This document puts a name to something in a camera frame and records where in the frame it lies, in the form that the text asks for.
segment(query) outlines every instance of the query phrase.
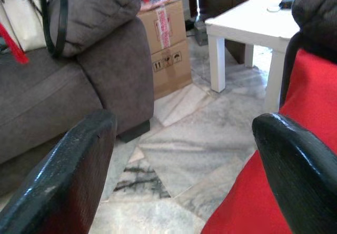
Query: red cushion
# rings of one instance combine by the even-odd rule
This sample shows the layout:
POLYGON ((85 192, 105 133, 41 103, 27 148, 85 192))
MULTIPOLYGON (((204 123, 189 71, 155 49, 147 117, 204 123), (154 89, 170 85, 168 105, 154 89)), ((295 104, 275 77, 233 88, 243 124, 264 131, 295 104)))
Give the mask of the red cushion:
MULTIPOLYGON (((313 132, 337 154, 337 65, 299 50, 280 113, 313 132)), ((258 152, 248 161, 203 233, 291 233, 258 152)))

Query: sofa armrest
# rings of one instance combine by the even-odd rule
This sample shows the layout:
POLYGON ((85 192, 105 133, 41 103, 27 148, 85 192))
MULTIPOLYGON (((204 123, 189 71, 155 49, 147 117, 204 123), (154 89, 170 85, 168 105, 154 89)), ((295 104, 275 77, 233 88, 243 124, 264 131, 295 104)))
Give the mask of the sofa armrest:
POLYGON ((335 233, 336 155, 310 131, 279 114, 254 119, 253 132, 269 185, 292 231, 335 233))
POLYGON ((118 120, 120 134, 153 116, 153 76, 146 32, 140 19, 120 26, 77 55, 105 109, 118 120))

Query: cardboard box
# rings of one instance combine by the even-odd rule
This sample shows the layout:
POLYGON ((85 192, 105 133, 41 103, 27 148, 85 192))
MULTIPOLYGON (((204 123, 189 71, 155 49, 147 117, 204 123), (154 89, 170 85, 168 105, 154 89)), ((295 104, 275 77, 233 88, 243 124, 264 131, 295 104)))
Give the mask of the cardboard box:
POLYGON ((187 40, 151 56, 154 99, 166 96, 192 83, 187 40))
POLYGON ((138 17, 145 26, 151 54, 186 39, 182 0, 170 0, 164 7, 140 12, 138 17))

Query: gray sofa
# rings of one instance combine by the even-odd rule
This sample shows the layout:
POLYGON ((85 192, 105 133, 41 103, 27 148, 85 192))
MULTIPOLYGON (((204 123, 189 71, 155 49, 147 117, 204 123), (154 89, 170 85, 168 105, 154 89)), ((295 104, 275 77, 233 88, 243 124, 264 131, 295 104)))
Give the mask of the gray sofa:
MULTIPOLYGON (((49 5, 52 35, 58 5, 49 5)), ((97 109, 117 116, 117 134, 126 140, 149 129, 153 78, 139 7, 140 0, 69 0, 68 58, 51 58, 42 48, 21 65, 0 55, 0 164, 53 141, 97 109)))

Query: marble floor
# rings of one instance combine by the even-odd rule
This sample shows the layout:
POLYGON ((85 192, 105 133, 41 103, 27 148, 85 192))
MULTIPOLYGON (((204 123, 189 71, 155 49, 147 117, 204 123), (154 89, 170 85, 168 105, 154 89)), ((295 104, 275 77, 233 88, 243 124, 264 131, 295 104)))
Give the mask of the marble floor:
POLYGON ((155 101, 148 133, 116 142, 90 233, 200 233, 255 151, 251 122, 262 113, 271 51, 255 47, 253 68, 226 52, 219 94, 208 46, 188 41, 193 83, 155 101))

